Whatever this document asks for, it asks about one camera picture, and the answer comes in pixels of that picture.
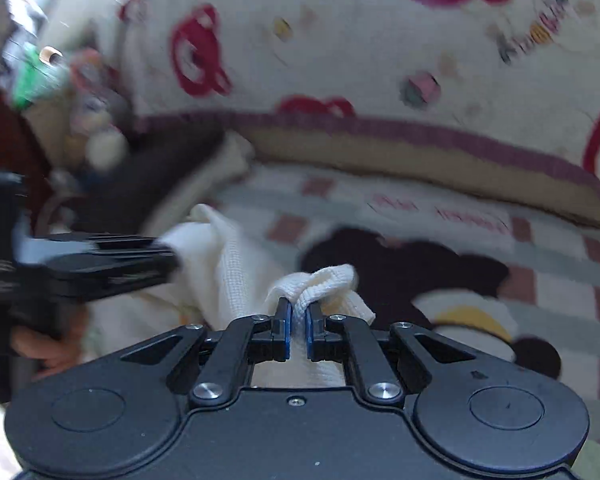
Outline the person's left hand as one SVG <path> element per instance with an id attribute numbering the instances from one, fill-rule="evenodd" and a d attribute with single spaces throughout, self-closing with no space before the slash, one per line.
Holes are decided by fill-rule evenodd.
<path id="1" fill-rule="evenodd" d="M 42 363 L 42 370 L 33 376 L 34 380 L 40 380 L 65 372 L 81 363 L 82 339 L 88 322 L 90 322 L 90 312 L 87 306 L 79 306 L 71 315 L 68 328 L 59 340 L 37 333 L 30 328 L 17 326 L 12 329 L 10 343 L 20 356 Z"/>

